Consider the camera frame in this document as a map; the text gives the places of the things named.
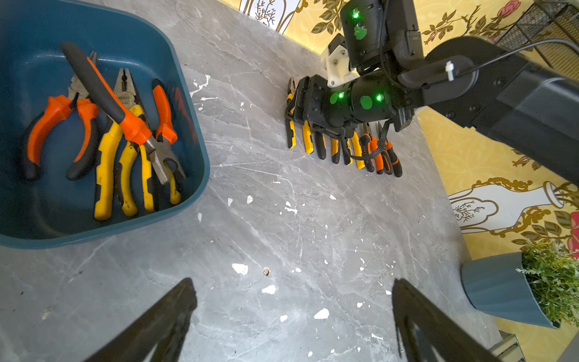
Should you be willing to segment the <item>orange black reversed pliers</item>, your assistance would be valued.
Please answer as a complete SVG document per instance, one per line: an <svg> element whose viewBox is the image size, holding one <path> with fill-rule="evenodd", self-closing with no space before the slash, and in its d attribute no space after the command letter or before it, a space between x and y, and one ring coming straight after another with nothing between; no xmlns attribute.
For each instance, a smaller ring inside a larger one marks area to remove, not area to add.
<svg viewBox="0 0 579 362"><path fill-rule="evenodd" d="M179 163L179 158L173 153L170 143L156 140L146 123L122 104L93 61L80 47L71 42L64 42L60 47L95 104L121 127L126 140L146 148L160 183L164 185L170 181L167 170L171 170L176 182L180 185L184 184L185 172Z"/></svg>

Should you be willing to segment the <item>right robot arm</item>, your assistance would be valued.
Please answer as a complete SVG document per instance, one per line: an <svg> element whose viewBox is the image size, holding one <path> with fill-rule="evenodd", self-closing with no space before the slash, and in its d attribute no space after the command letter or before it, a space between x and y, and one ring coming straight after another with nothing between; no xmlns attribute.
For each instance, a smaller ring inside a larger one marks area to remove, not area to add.
<svg viewBox="0 0 579 362"><path fill-rule="evenodd" d="M350 162L359 125L401 131L428 106L577 183L576 80L475 36L425 54L412 1L351 1L339 16L358 77L336 87L319 75L300 79L288 90L287 126L309 126L318 144L338 141Z"/></svg>

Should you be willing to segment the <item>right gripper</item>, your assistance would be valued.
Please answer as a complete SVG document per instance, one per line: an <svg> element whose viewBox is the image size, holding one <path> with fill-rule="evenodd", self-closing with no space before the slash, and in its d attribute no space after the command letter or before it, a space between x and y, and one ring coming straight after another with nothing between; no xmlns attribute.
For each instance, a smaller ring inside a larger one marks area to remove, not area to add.
<svg viewBox="0 0 579 362"><path fill-rule="evenodd" d="M313 75L299 80L285 116L338 140L353 137L358 125L371 122L385 121L399 132L413 120L408 99L381 70L333 88L322 76Z"/></svg>

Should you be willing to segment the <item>teal plastic storage box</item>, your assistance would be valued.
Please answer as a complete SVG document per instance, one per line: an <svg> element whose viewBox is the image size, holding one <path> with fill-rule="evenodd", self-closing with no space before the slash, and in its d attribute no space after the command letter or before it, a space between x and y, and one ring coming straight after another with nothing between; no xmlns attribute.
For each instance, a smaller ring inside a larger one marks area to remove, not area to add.
<svg viewBox="0 0 579 362"><path fill-rule="evenodd" d="M126 232L172 217L205 190L210 173L207 150L175 48L168 35L177 21L169 2L152 5L91 5L78 1L1 3L1 243L42 249ZM64 93L72 77L60 45L71 41L98 53L107 80L126 66L134 74L146 110L154 107L151 83L169 89L179 137L175 152L185 169L182 202L162 202L161 211L134 218L116 211L111 220L92 217L95 174L66 179L78 153L83 126L77 115L48 137L37 181L25 181L17 165L24 132L50 96Z"/></svg>

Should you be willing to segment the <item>yellow long-nose pliers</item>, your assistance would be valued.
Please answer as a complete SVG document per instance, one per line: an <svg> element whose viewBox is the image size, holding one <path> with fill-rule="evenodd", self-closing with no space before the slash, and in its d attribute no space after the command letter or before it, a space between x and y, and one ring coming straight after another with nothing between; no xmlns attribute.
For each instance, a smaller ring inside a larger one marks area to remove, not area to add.
<svg viewBox="0 0 579 362"><path fill-rule="evenodd" d="M330 150L333 164L339 164L340 158L343 154L341 151L342 144L340 143L340 140L330 138L331 145L327 146L324 134L319 131L313 131L312 134L314 137L314 144L318 158L324 160L327 157L328 150Z"/></svg>

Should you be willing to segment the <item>yellow black large pliers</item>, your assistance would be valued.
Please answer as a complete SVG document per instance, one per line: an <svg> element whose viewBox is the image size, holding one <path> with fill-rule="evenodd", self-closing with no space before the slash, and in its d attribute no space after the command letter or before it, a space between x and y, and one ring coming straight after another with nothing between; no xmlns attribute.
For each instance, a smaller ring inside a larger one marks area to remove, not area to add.
<svg viewBox="0 0 579 362"><path fill-rule="evenodd" d="M287 147L293 149L296 147L296 127L294 122L294 112L296 107L296 90L297 90L297 80L291 77L288 81L287 86L287 98L286 98L286 109L284 112L285 118L285 129L286 129L286 141ZM304 122L302 126L302 135L304 139L305 150L308 154L312 154L315 150L312 141L312 130L309 123Z"/></svg>

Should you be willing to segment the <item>yellow black combination pliers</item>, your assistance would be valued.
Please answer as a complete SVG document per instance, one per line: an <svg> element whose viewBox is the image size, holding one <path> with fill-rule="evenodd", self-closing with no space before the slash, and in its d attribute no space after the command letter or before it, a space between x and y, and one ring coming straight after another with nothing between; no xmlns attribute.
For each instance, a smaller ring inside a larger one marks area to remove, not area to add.
<svg viewBox="0 0 579 362"><path fill-rule="evenodd" d="M357 134L357 131L354 131L353 137L351 138L352 146L354 147L354 156L357 157L356 165L359 170L363 170L366 166L363 160L360 157L363 155L361 145L360 145L360 138Z"/></svg>

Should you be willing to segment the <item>orange black combination pliers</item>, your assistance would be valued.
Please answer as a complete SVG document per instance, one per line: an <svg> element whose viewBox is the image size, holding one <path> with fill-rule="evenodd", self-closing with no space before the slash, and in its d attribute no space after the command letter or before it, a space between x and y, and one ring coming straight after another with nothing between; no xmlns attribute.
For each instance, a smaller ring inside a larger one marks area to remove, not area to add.
<svg viewBox="0 0 579 362"><path fill-rule="evenodd" d="M360 145L363 156L372 155L378 150L378 138L372 135L369 123L363 124L363 136L360 138ZM379 155L376 155L372 160L366 160L364 164L366 170L369 172L375 171L377 174L392 174L394 171L390 158L385 150Z"/></svg>

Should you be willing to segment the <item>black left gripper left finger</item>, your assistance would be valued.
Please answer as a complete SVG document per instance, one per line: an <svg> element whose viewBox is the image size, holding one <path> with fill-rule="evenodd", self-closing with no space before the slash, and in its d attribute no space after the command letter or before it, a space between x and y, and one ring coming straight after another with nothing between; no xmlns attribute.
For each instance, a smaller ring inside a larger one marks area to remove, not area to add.
<svg viewBox="0 0 579 362"><path fill-rule="evenodd" d="M197 307L193 282L184 278L88 361L178 361Z"/></svg>

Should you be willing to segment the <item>orange black long-nose pliers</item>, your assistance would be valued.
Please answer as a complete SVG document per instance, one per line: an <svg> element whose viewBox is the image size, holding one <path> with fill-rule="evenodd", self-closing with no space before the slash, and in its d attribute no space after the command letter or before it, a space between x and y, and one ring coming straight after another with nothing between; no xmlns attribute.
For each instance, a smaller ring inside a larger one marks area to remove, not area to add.
<svg viewBox="0 0 579 362"><path fill-rule="evenodd" d="M403 176L403 170L401 166L401 162L394 151L392 143L385 138L385 151L382 153L384 157L388 157L388 164L390 165L390 174L394 174L396 177Z"/></svg>

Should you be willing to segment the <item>yellow box pliers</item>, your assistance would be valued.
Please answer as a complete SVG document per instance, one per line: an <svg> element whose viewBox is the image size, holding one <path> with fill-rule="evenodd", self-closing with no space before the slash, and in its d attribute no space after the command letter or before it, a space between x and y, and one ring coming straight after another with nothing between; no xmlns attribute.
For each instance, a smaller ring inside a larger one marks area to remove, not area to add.
<svg viewBox="0 0 579 362"><path fill-rule="evenodd" d="M150 125L129 69L119 69L114 92L135 116L142 119L148 126ZM172 109L170 108L164 84L157 78L152 81L152 92L160 117L160 126L155 137L158 141L169 141L169 143L174 144L178 140L178 136L173 128ZM93 218L97 221L109 220L112 217L114 198L118 199L126 217L134 217L138 214L138 207L131 191L131 172L138 157L141 158L142 166L141 180L144 207L149 212L157 211L159 207L158 197L161 193L157 190L158 181L155 179L152 163L146 154L145 147L137 146L137 144L127 141L119 161L116 162L115 158L124 133L120 126L110 117L107 120L107 127L99 144L95 161L96 189ZM181 187L173 176L172 171L167 166L164 166L164 168L170 176L170 203L177 205L182 198Z"/></svg>

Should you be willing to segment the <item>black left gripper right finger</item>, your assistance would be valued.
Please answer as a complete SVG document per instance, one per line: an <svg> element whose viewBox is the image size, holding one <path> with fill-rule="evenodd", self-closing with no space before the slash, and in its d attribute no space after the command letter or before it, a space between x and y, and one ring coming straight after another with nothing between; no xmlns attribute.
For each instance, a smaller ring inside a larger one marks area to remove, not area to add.
<svg viewBox="0 0 579 362"><path fill-rule="evenodd" d="M497 361L406 279L392 287L400 354L408 361Z"/></svg>

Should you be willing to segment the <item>potted green plant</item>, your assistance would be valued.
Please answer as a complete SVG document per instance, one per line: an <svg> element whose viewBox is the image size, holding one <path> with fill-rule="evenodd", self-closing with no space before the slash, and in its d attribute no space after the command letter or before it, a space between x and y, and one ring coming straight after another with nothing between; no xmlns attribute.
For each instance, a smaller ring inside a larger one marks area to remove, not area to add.
<svg viewBox="0 0 579 362"><path fill-rule="evenodd" d="M526 241L519 252L466 262L461 282L487 315L552 329L578 325L578 260L559 242Z"/></svg>

